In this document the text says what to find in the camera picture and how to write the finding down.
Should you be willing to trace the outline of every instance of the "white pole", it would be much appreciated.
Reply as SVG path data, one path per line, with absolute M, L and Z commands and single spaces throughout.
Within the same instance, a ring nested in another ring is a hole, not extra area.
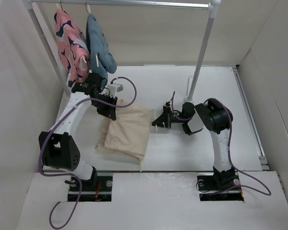
M 53 66 L 53 68 L 54 68 L 54 70 L 55 70 L 55 72 L 56 72 L 56 74 L 57 74 L 57 76 L 59 78 L 59 81 L 60 81 L 65 93 L 67 95 L 70 95 L 71 94 L 71 90 L 68 88 L 68 86 L 67 86 L 67 84 L 65 82 L 65 77 L 63 77 L 61 75 L 61 72 L 60 72 L 59 66 L 57 64 L 57 61 L 56 61 L 56 59 L 53 56 L 53 53 L 52 53 L 51 48 L 49 46 L 49 43 L 48 43 L 48 41 L 47 41 L 47 39 L 45 37 L 45 34 L 44 34 L 43 30 L 42 30 L 42 27 L 40 26 L 39 21 L 38 21 L 38 19 L 36 17 L 36 14 L 35 14 L 35 12 L 33 10 L 33 5 L 32 5 L 31 0 L 23 0 L 23 3 L 24 3 L 24 6 L 26 7 L 26 9 L 28 10 L 28 13 L 29 13 L 29 15 L 31 17 L 31 20 L 32 20 L 37 32 L 38 32 L 39 38 L 40 38 L 40 40 L 43 43 L 43 46 L 44 46 L 44 48 L 45 48 L 45 50 L 46 50 L 46 52 L 48 54 L 48 57 L 49 57 L 49 59 L 51 61 L 51 64 L 52 64 L 52 66 Z
M 32 0 L 32 2 L 58 3 L 59 0 Z M 163 2 L 146 0 L 61 0 L 61 3 L 87 4 L 87 5 L 107 5 L 107 6 L 157 6 L 173 8 L 191 8 L 208 10 L 209 4 L 182 3 L 182 2 Z
M 211 3 L 209 4 L 209 9 L 208 9 L 208 11 L 209 11 L 209 19 L 208 19 L 208 22 L 207 22 L 206 31 L 205 31 L 205 35 L 204 35 L 204 38 L 203 38 L 201 51 L 200 51 L 200 54 L 198 56 L 197 65 L 196 65 L 195 72 L 194 72 L 194 75 L 193 75 L 193 80 L 192 80 L 192 84 L 191 84 L 191 87 L 190 87 L 189 95 L 185 99 L 186 102 L 194 103 L 193 94 L 194 94 L 195 86 L 196 86 L 196 83 L 197 83 L 197 80 L 198 80 L 198 76 L 200 74 L 200 70 L 201 70 L 202 62 L 203 62 L 203 59 L 204 59 L 204 56 L 205 56 L 205 52 L 206 52 L 206 48 L 207 48 L 210 32 L 211 32 L 212 25 L 213 25 L 213 22 L 215 20 L 216 13 L 217 13 L 217 10 L 219 8 L 220 3 L 221 3 L 221 0 L 212 0 Z

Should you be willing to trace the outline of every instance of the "white wall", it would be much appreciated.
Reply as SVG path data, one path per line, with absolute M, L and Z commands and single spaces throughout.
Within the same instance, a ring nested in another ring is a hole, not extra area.
M 270 168 L 288 199 L 288 0 L 278 0 L 239 67 Z
M 209 0 L 162 0 L 208 3 Z M 277 0 L 222 0 L 211 32 L 204 64 L 240 64 Z M 42 4 L 50 24 L 56 6 Z M 85 31 L 84 5 L 63 4 Z M 195 65 L 208 12 L 203 10 L 91 6 L 119 65 Z
M 16 229 L 62 89 L 20 0 L 0 0 L 0 230 Z

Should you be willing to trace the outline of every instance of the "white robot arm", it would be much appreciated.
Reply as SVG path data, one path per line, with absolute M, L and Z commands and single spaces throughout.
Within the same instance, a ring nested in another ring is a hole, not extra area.
M 99 114 L 116 120 L 115 107 L 105 105 L 102 102 L 116 105 L 116 94 L 122 90 L 122 85 L 112 83 L 102 91 L 102 81 L 101 76 L 90 73 L 85 83 L 75 84 L 62 115 L 50 130 L 57 126 L 72 108 L 75 110 L 54 130 L 42 155 L 43 165 L 72 172 L 79 179 L 91 180 L 93 184 L 95 184 L 97 177 L 96 169 L 81 158 L 73 137 L 84 113 L 91 105 L 97 107 Z M 92 101 L 91 98 L 96 98 L 99 102 Z M 80 101 L 86 99 L 87 101 L 79 104 Z M 49 132 L 41 132 L 39 136 L 41 148 Z
M 215 155 L 213 165 L 214 174 L 213 176 L 204 177 L 206 177 L 206 181 L 207 177 L 211 177 L 210 188 L 212 188 L 212 190 L 219 191 L 231 187 L 232 185 L 230 183 L 233 182 L 234 179 L 237 179 L 235 169 L 228 158 L 229 116 L 232 121 L 232 113 L 227 109 L 229 113 L 228 116 L 225 108 L 214 98 L 210 98 L 205 103 L 196 105 L 195 110 L 210 132 Z

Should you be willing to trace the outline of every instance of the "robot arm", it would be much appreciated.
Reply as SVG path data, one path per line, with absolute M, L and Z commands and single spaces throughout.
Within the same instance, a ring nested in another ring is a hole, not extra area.
M 194 106 L 190 102 L 186 102 L 182 106 L 181 112 L 176 112 L 171 106 L 171 102 L 167 102 L 163 106 L 163 113 L 158 117 L 152 125 L 171 128 L 172 123 L 182 123 L 183 131 L 188 135 L 200 132 L 202 128 L 191 131 L 188 122 L 199 117 L 204 126 L 209 130 L 213 149 L 214 149 L 214 178 L 216 190 L 228 187 L 232 179 L 236 177 L 235 169 L 228 159 L 228 136 L 229 136 L 229 120 L 228 115 L 223 106 L 216 99 L 208 99 L 205 103 Z M 233 120 L 231 112 L 228 110 L 231 120 Z
M 90 100 L 77 105 L 81 100 L 90 98 L 96 98 L 116 105 L 116 94 L 122 90 L 122 85 L 110 84 L 107 87 L 107 94 L 103 94 L 101 90 L 102 80 L 103 78 L 101 76 L 90 73 L 84 83 L 75 84 L 62 115 L 50 130 L 52 130 L 73 107 L 76 107 L 76 109 L 54 131 L 46 144 L 42 156 L 43 165 L 72 172 L 81 180 L 91 180 L 93 185 L 97 178 L 96 169 L 81 159 L 79 149 L 73 137 L 84 113 L 90 105 L 95 106 L 99 114 L 116 120 L 115 107 Z M 41 132 L 39 135 L 40 147 L 44 144 L 48 134 L 49 132 Z
M 236 174 L 228 159 L 230 128 L 228 115 L 218 100 L 213 98 L 208 99 L 206 103 L 196 105 L 195 110 L 212 138 L 215 155 L 213 181 L 216 183 L 217 190 L 230 187 L 230 182 L 236 178 Z M 232 121 L 232 113 L 229 110 L 228 112 Z

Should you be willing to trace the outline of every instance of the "screw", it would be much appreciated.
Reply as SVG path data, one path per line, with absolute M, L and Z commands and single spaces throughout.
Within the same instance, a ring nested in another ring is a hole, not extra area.
M 71 187 L 76 187 L 76 181 L 75 180 L 71 181 Z
M 202 187 L 204 185 L 204 180 L 203 179 L 199 179 L 197 182 L 198 182 L 198 185 L 200 187 Z
M 235 185 L 240 185 L 240 181 L 238 179 L 234 179 L 234 184 Z
M 113 184 L 112 181 L 107 181 L 107 182 L 106 182 L 106 186 L 107 186 L 107 187 L 112 187 L 112 184 Z

